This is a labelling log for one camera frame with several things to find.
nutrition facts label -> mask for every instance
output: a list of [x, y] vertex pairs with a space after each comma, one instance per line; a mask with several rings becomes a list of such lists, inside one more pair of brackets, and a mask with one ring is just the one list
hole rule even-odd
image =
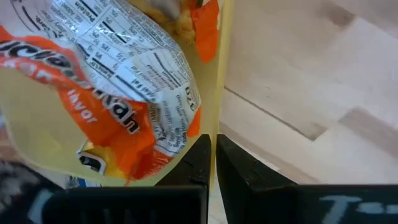
[[159, 151], [174, 156], [184, 147], [200, 97], [183, 52], [158, 24], [124, 0], [4, 2], [8, 32], [73, 44], [93, 86], [149, 103]]

orange snack bag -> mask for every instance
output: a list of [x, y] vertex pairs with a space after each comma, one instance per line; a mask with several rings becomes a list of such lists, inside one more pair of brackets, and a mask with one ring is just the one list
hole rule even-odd
[[0, 9], [0, 66], [55, 87], [88, 138], [77, 153], [83, 165], [142, 179], [198, 134], [200, 97], [188, 63], [135, 7], [94, 0], [2, 6], [14, 11]]

crumpled plastic bag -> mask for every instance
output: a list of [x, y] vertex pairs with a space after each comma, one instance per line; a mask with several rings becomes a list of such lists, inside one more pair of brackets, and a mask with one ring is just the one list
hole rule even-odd
[[198, 134], [200, 96], [183, 52], [128, 2], [0, 4], [0, 67], [54, 87], [88, 138], [83, 165], [142, 179]]

wooden floor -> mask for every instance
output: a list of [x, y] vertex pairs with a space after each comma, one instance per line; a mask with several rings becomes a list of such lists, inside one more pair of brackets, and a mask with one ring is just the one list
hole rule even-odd
[[398, 39], [328, 1], [234, 10], [220, 131], [301, 183], [398, 183]]

